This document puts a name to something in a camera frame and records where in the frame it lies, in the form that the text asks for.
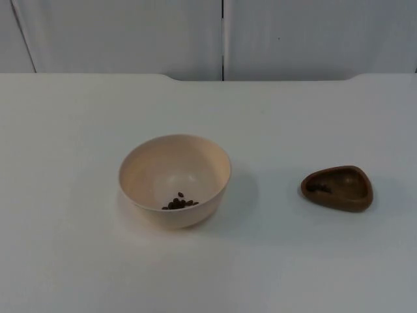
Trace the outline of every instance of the small brown dish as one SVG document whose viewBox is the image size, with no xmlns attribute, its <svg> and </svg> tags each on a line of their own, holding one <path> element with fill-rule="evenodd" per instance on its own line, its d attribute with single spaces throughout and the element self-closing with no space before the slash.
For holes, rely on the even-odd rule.
<svg viewBox="0 0 417 313">
<path fill-rule="evenodd" d="M 328 168 L 308 175 L 301 183 L 310 201 L 349 212 L 362 212 L 372 203 L 371 182 L 356 166 Z"/>
</svg>

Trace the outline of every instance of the ceramic bowl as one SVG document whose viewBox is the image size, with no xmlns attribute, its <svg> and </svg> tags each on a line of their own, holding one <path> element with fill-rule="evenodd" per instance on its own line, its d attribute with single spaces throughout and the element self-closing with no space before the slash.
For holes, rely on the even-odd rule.
<svg viewBox="0 0 417 313">
<path fill-rule="evenodd" d="M 164 228 L 184 228 L 217 210 L 230 176 L 230 159 L 217 144 L 198 136 L 170 135 L 136 147 L 121 165 L 119 183 L 146 219 Z M 162 209 L 179 192 L 199 204 Z"/>
</svg>

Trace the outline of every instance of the bowl rim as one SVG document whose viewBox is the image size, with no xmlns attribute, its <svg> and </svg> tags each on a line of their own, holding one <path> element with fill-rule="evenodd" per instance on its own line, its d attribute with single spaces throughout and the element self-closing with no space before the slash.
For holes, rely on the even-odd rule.
<svg viewBox="0 0 417 313">
<path fill-rule="evenodd" d="M 229 177 L 227 178 L 227 180 L 226 180 L 226 182 L 225 182 L 225 184 L 224 184 L 224 186 L 223 187 L 221 187 L 221 189 L 218 191 L 218 192 L 216 192 L 213 196 L 211 196 L 208 200 L 206 200 L 206 201 L 204 201 L 204 202 L 200 202 L 199 204 L 197 204 L 197 205 L 193 205 L 193 206 L 191 206 L 191 207 L 184 207 L 184 208 L 182 208 L 182 209 L 175 209 L 175 210 L 161 210 L 161 209 L 154 209 L 154 208 L 152 208 L 152 207 L 147 207 L 147 206 L 145 206 L 145 205 L 141 205 L 140 203 L 138 203 L 138 202 L 136 202 L 136 201 L 134 201 L 130 196 L 128 196 L 127 194 L 126 194 L 126 192 L 123 190 L 123 187 L 122 187 L 122 184 L 121 184 L 121 176 L 122 176 L 122 168 L 123 168 L 123 166 L 124 166 L 124 163 L 127 161 L 127 159 L 130 157 L 130 155 L 134 152 L 134 151 L 136 151 L 136 149 L 139 149 L 142 145 L 145 145 L 145 144 L 147 144 L 147 143 L 150 143 L 150 142 L 153 142 L 153 141 L 156 141 L 156 140 L 160 140 L 160 139 L 162 139 L 162 138 L 168 138 L 168 137 L 189 137 L 189 138 L 193 138 L 193 139 L 198 139 L 198 140 L 203 140 L 203 141 L 206 141 L 206 142 L 209 142 L 209 143 L 211 143 L 211 144 L 213 144 L 213 145 L 215 145 L 217 148 L 219 148 L 223 153 L 224 153 L 224 155 L 226 156 L 226 158 L 227 158 L 227 161 L 228 161 L 228 163 L 229 163 Z M 202 137 L 202 136 L 198 136 L 198 135 L 191 135 L 191 134 L 170 134 L 170 135 L 162 135 L 162 136 L 158 136 L 158 137 L 154 137 L 154 138 L 151 138 L 151 139 L 149 139 L 149 140 L 146 140 L 146 141 L 144 141 L 143 143 L 141 143 L 141 144 L 139 144 L 138 146 L 136 146 L 136 147 L 134 147 L 124 158 L 123 158 L 123 161 L 121 162 L 121 165 L 119 166 L 119 174 L 118 174 L 118 177 L 119 177 L 119 179 L 118 179 L 118 182 L 119 182 L 119 189 L 121 190 L 121 192 L 122 192 L 122 194 L 129 200 L 129 201 L 131 201 L 136 207 L 140 207 L 141 209 L 145 209 L 145 210 L 148 210 L 148 211 L 152 211 L 152 212 L 161 212 L 161 213 L 177 213 L 177 212 L 183 212 L 183 211 L 187 211 L 187 210 L 190 210 L 190 209 L 197 209 L 198 207 L 201 207 L 202 205 L 204 205 L 204 204 L 206 204 L 206 203 L 208 203 L 208 202 L 210 202 L 210 201 L 212 201 L 214 198 L 216 198 L 219 194 L 221 194 L 224 190 L 225 190 L 225 188 L 227 187 L 227 185 L 229 184 L 229 182 L 230 182 L 230 178 L 231 178 L 231 176 L 232 176 L 232 162 L 231 162 L 231 159 L 230 159 L 230 156 L 227 154 L 227 152 L 226 152 L 226 150 L 225 149 L 223 149 L 220 145 L 218 145 L 216 142 L 214 142 L 214 141 L 212 141 L 212 140 L 210 140 L 210 139 L 207 139 L 207 138 L 204 138 L 204 137 Z"/>
</svg>

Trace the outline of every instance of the panel seam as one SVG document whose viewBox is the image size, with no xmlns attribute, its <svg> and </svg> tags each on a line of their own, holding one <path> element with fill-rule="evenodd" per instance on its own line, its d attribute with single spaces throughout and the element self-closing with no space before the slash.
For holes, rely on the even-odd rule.
<svg viewBox="0 0 417 313">
<path fill-rule="evenodd" d="M 29 59 L 31 60 L 33 72 L 37 73 L 35 63 L 33 62 L 33 58 L 32 58 L 32 55 L 31 55 L 31 51 L 29 49 L 29 46 L 27 45 L 26 37 L 23 33 L 22 24 L 20 23 L 18 12 L 16 10 L 16 7 L 14 6 L 13 0 L 9 0 L 9 3 L 10 3 L 10 6 L 12 8 L 12 11 L 13 11 L 14 20 L 16 21 L 16 24 L 17 24 L 17 26 L 19 28 L 19 31 L 20 31 L 20 35 L 22 36 L 22 39 L 23 39 L 23 43 L 25 44 L 27 54 L 29 56 Z"/>
</svg>

